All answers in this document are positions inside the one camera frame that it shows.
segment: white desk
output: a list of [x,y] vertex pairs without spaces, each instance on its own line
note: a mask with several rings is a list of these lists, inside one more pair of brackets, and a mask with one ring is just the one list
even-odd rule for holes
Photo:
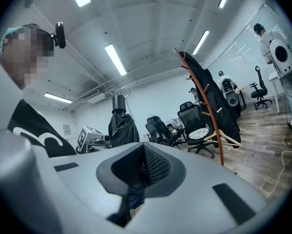
[[272,92],[273,92],[274,97],[275,97],[277,113],[279,114],[279,105],[278,105],[279,95],[278,95],[278,92],[277,92],[277,89],[276,89],[276,85],[275,85],[275,82],[277,80],[278,80],[277,72],[274,71],[274,72],[270,73],[269,82],[270,82],[270,85],[272,87]]

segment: white shirt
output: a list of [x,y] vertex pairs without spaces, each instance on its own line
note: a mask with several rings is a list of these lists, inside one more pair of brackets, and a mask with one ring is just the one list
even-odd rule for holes
[[270,62],[272,60],[272,55],[270,53],[270,41],[273,41],[275,39],[279,39],[283,43],[288,45],[288,42],[277,31],[269,30],[265,32],[260,40],[260,48],[261,48],[261,55],[263,55],[264,60],[266,62]]
[[223,92],[223,86],[222,86],[222,82],[223,82],[223,80],[224,79],[229,79],[229,80],[231,80],[231,85],[232,85],[232,88],[234,89],[234,85],[235,85],[235,82],[233,81],[233,79],[232,79],[232,77],[230,77],[230,76],[221,76],[220,78],[219,78],[219,80],[218,80],[218,87],[219,87],[219,89]]

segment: table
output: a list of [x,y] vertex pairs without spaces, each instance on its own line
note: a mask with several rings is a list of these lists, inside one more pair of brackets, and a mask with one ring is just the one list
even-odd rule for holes
[[272,92],[273,92],[274,97],[275,97],[275,104],[276,104],[277,113],[279,114],[279,105],[278,105],[279,95],[278,95],[276,85],[275,85],[275,82],[277,80],[278,80],[277,72],[274,71],[274,72],[270,73],[269,82],[270,82],[270,85],[272,87]]
[[245,99],[244,99],[244,96],[243,96],[243,93],[242,93],[242,90],[245,89],[246,87],[243,87],[243,88],[237,88],[238,90],[236,90],[237,94],[238,94],[238,91],[239,91],[239,94],[240,96],[242,97],[242,100],[243,100],[243,104],[244,104],[244,107],[246,108],[246,103],[245,103]]

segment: wooden coat stand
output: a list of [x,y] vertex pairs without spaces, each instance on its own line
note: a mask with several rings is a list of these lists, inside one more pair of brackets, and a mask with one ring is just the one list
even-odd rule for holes
[[191,79],[195,82],[196,86],[198,87],[199,89],[199,92],[201,93],[201,95],[203,96],[203,99],[205,102],[201,102],[200,104],[202,105],[205,105],[208,109],[208,112],[209,113],[206,113],[206,112],[203,112],[204,115],[208,115],[211,117],[211,120],[212,120],[212,124],[213,124],[213,127],[214,127],[214,131],[216,133],[216,138],[217,138],[217,141],[218,141],[218,144],[219,144],[219,152],[220,152],[220,159],[221,159],[221,165],[224,166],[224,158],[223,158],[223,149],[222,149],[222,142],[221,142],[221,137],[220,137],[220,132],[219,132],[219,128],[218,128],[218,125],[216,123],[216,120],[215,120],[215,117],[214,117],[214,114],[213,114],[213,111],[210,107],[210,104],[209,104],[209,100],[208,100],[208,97],[206,95],[207,93],[207,90],[209,88],[209,84],[205,87],[205,89],[202,88],[202,86],[200,85],[196,75],[194,74],[193,70],[190,68],[190,66],[187,64],[187,62],[185,61],[185,57],[186,57],[186,52],[184,52],[184,57],[182,57],[180,55],[180,53],[176,50],[176,48],[173,49],[173,51],[176,53],[176,55],[180,58],[181,62],[183,65],[180,65],[180,67],[182,68],[185,68],[189,71],[190,75],[191,75],[191,78],[187,78],[187,79]]

